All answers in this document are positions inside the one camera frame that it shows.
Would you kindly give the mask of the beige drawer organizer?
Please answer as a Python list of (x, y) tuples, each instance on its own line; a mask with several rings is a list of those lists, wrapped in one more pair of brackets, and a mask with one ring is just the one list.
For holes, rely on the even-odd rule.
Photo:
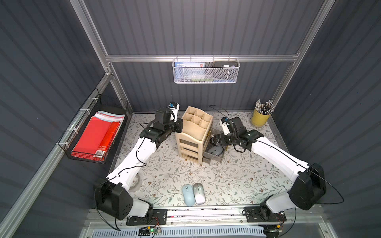
[(213, 115), (201, 109), (187, 107), (182, 116), (182, 132), (175, 133), (180, 157), (203, 163), (203, 152), (208, 144), (213, 119)]

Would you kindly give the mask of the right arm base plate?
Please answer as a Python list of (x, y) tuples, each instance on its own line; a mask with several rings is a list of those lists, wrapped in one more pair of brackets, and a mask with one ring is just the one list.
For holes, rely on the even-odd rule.
[(247, 206), (242, 210), (242, 214), (248, 223), (273, 222), (283, 224), (287, 221), (284, 212), (272, 213), (270, 210), (260, 206)]

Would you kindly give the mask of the white grey computer mouse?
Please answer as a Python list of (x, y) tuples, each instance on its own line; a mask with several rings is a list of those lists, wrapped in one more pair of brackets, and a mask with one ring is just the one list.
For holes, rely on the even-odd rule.
[(201, 183), (195, 183), (193, 185), (193, 194), (194, 194), (195, 203), (197, 205), (205, 204), (206, 202), (205, 192), (204, 192), (203, 185)]

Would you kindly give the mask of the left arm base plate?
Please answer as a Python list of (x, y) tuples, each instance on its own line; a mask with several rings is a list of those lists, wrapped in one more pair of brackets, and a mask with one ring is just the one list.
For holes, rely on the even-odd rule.
[(165, 225), (167, 222), (167, 209), (151, 209), (145, 217), (128, 216), (127, 226), (154, 226)]

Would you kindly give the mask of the black computer mouse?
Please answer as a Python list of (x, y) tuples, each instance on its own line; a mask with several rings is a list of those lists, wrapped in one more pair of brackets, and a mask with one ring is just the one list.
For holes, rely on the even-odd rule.
[(222, 146), (213, 146), (208, 150), (208, 154), (213, 157), (220, 156), (224, 152), (224, 148)]

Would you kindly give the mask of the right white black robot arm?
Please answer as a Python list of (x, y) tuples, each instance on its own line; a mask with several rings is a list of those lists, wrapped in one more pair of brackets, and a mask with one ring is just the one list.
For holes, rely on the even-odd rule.
[(309, 210), (326, 194), (324, 171), (320, 165), (310, 165), (290, 155), (256, 130), (248, 131), (237, 117), (224, 117), (219, 124), (223, 132), (211, 139), (213, 145), (240, 146), (243, 152), (254, 152), (277, 167), (293, 183), (288, 191), (272, 195), (260, 204), (260, 213), (265, 220), (292, 208)]

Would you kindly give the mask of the light blue computer mouse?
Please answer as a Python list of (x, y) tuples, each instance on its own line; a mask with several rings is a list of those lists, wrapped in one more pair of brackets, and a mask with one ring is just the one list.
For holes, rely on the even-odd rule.
[(186, 184), (182, 187), (182, 193), (184, 197), (184, 203), (186, 206), (191, 207), (195, 204), (193, 187), (190, 184)]

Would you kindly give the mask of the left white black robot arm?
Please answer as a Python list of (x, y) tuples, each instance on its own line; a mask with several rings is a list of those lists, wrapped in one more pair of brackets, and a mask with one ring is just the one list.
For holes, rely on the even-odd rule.
[(170, 102), (166, 108), (156, 110), (155, 118), (139, 135), (135, 146), (123, 162), (104, 182), (94, 188), (95, 209), (123, 220), (128, 216), (147, 216), (151, 204), (133, 199), (129, 193), (133, 179), (160, 145), (172, 134), (181, 133), (183, 120), (178, 117), (180, 105)]

